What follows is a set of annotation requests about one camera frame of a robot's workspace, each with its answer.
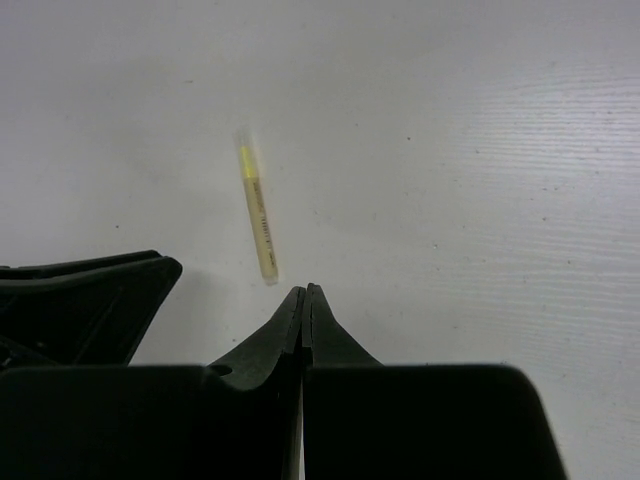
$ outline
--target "wood grain texture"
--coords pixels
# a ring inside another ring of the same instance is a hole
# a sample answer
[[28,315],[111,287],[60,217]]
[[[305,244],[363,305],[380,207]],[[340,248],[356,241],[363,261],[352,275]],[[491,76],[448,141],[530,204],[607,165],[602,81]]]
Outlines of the wood grain texture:
[[636,478],[639,19],[631,0],[4,2],[0,263],[180,259],[142,363],[217,358],[319,283],[382,361],[522,368],[573,478]]

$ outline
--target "tabletop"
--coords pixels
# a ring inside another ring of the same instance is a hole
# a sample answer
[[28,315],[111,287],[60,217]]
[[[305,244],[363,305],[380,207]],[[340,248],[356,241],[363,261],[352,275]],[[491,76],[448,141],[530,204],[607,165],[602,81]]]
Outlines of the tabletop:
[[572,477],[635,477],[639,24],[632,0],[5,0],[0,264],[178,259],[138,364],[212,361],[318,283],[379,360],[515,365]]

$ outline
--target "yellow highlighter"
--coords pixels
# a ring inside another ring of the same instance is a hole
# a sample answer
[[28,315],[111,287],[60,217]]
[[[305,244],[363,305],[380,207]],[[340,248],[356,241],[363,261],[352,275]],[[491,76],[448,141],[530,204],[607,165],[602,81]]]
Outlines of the yellow highlighter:
[[253,154],[249,130],[246,128],[240,129],[235,134],[235,140],[238,147],[238,156],[240,157],[240,171],[242,172],[244,192],[247,196],[253,238],[258,251],[260,272],[267,285],[275,285],[278,283],[278,265],[276,264],[269,224],[267,223],[267,211],[264,208],[264,199],[260,188],[260,175]]

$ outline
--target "pen cap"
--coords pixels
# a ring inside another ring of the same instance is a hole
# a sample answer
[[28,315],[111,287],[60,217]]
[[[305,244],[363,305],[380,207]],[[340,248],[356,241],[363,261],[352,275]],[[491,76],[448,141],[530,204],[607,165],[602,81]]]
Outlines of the pen cap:
[[233,136],[238,149],[238,159],[240,160],[240,171],[242,178],[255,178],[258,176],[258,167],[253,154],[253,144],[251,133],[247,127],[242,127]]

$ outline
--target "beige pen barrel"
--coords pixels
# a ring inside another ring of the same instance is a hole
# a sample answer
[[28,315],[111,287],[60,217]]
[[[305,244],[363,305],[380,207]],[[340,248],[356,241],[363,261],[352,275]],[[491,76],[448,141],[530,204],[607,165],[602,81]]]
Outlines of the beige pen barrel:
[[241,130],[236,134],[236,143],[251,229],[256,242],[258,262],[260,263],[260,273],[262,273],[262,278],[267,285],[274,285],[278,283],[278,265],[276,263],[276,254],[273,250],[271,232],[269,231],[262,188],[260,187],[260,176],[258,175],[258,168],[253,155],[251,140],[246,130]]

